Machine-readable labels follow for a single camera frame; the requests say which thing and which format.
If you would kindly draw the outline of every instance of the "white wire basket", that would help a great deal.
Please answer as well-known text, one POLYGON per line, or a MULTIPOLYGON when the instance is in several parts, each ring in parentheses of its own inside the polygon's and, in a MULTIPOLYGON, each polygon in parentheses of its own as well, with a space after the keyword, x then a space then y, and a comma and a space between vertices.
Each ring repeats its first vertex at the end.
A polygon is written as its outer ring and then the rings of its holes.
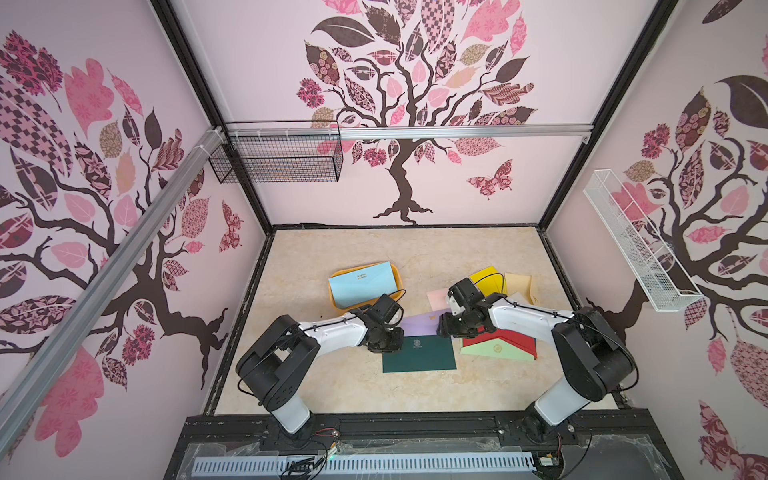
POLYGON ((610 169, 595 170, 584 194, 605 223, 627 259, 650 304, 658 312, 679 312, 703 298, 698 286, 680 265, 673 249, 661 238, 640 205, 610 169), (670 278, 670 266, 679 269, 686 285, 670 278))

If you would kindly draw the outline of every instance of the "aluminum rail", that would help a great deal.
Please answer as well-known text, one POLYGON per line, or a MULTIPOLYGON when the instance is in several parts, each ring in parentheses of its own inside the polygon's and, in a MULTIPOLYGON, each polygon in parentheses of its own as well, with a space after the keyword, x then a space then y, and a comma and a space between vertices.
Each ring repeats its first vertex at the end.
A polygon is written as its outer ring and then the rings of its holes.
POLYGON ((220 127, 216 127, 203 134, 197 147, 192 148, 176 169, 168 185, 148 206, 146 213, 139 217, 114 255, 8 388, 0 402, 0 458, 5 457, 48 390, 101 318, 101 313, 118 293, 141 254, 157 236, 169 212, 208 161, 208 152, 213 152, 223 143, 220 131, 220 127))
MULTIPOLYGON (((276 137, 325 134, 323 128, 230 128, 230 137, 276 137)), ((589 137, 590 124, 471 125, 468 127, 371 127, 342 128, 342 140, 389 140, 398 138, 459 137, 589 137)))

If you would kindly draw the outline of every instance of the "metal frame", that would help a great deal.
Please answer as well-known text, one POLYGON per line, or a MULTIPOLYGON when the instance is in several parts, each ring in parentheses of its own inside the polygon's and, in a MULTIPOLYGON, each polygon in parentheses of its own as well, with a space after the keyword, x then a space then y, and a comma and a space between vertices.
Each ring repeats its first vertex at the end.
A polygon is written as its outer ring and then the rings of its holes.
POLYGON ((168 212, 208 160, 208 152, 222 143, 219 129, 207 131, 181 162, 168 185, 139 217, 94 281, 88 284, 66 317, 16 377, 0 402, 0 458, 4 458, 48 390, 69 365, 91 328, 131 274, 147 246, 157 236, 168 212))

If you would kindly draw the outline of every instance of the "purple envelope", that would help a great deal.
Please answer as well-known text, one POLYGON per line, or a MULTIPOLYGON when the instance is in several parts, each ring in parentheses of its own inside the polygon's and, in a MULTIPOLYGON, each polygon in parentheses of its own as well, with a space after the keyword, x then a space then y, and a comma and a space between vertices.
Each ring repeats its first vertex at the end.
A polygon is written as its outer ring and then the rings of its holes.
POLYGON ((436 312, 422 313, 421 315, 407 316, 400 322, 400 327, 405 336, 437 335, 437 325, 440 316, 451 310, 438 310, 436 312))

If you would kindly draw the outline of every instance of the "marble floor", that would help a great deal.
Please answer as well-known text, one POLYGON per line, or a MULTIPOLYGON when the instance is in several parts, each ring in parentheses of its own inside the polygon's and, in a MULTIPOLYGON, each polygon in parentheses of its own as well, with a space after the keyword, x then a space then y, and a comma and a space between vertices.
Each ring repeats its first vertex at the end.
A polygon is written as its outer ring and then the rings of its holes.
MULTIPOLYGON (((338 316, 328 277, 350 266, 390 261, 408 293, 406 316, 431 311, 426 293, 451 286, 493 265, 535 277, 542 306, 570 305, 534 228, 280 230, 266 262, 217 415, 265 413, 237 390, 237 360, 283 314, 296 321, 338 316)), ((318 413, 520 410, 561 375, 554 347, 539 342, 538 360, 492 359, 458 353, 456 370, 382 373, 382 357, 365 348, 341 349, 315 360, 300 389, 318 413)), ((615 409, 611 396, 588 408, 615 409)))

